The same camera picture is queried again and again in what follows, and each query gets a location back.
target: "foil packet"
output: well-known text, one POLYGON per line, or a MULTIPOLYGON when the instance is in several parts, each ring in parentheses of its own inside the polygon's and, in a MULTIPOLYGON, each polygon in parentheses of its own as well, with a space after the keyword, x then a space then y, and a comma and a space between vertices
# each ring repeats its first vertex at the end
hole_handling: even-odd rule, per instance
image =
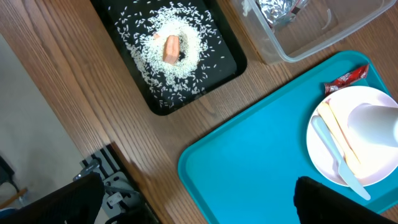
POLYGON ((293 21, 309 0, 256 0, 271 29, 293 21))
POLYGON ((369 65, 362 66, 352 72, 339 77, 332 83, 325 83, 325 94, 326 96, 344 87, 350 86, 354 82, 357 82, 368 76, 369 65))

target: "blue tray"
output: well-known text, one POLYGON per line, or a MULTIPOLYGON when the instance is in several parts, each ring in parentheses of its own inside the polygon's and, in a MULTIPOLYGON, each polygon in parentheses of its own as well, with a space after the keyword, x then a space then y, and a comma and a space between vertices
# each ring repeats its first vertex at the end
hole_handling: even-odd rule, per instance
POLYGON ((371 86, 389 94, 370 59, 341 52, 237 115, 181 155, 178 174, 210 223, 300 223, 293 196, 296 180, 309 176, 381 213, 398 201, 398 171, 366 187, 365 201, 324 178, 305 143, 307 124, 324 99, 322 83, 370 63, 371 86))

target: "plastic knife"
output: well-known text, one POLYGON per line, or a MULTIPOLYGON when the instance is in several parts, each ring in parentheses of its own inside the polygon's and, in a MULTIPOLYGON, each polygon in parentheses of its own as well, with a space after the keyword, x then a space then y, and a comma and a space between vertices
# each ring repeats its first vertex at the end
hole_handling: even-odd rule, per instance
POLYGON ((330 131, 324 122, 324 120, 319 116, 314 116, 312 118, 312 126, 321 138, 322 142, 329 149, 329 151, 336 158, 338 163, 338 173, 341 178, 346 182, 346 184, 351 187, 359 196, 364 198, 365 200, 370 200, 371 196, 365 190, 361 183, 359 183, 358 179, 354 176, 353 172, 347 166, 347 163, 344 161, 343 156, 339 153, 337 146, 331 137, 330 131))

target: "salmon-colored piece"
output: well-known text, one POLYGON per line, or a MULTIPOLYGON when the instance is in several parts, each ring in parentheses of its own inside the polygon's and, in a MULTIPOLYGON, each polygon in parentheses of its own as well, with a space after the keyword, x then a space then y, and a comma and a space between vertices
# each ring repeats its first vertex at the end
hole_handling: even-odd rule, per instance
POLYGON ((177 36, 171 35, 167 38, 164 52, 163 61, 174 65, 180 56, 180 40, 177 36))

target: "pink plate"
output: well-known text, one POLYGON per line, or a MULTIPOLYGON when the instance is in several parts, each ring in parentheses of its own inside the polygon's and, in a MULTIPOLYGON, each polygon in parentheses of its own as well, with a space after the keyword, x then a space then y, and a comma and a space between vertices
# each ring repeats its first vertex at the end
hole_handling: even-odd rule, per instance
MULTIPOLYGON (((398 166, 398 148, 370 144, 355 136, 347 127, 347 119, 352 110, 364 103, 379 106, 398 108, 398 104, 384 92, 367 86, 351 86, 338 90, 327 96, 322 102, 329 101, 335 116, 344 125, 343 130, 348 143, 358 156, 363 165, 363 173, 357 175, 358 180, 364 185, 375 184, 386 178, 398 166)), ((347 186, 337 172, 337 162, 329 150, 322 143, 313 126, 309 123, 307 128, 307 149, 314 166, 330 181, 347 186)))

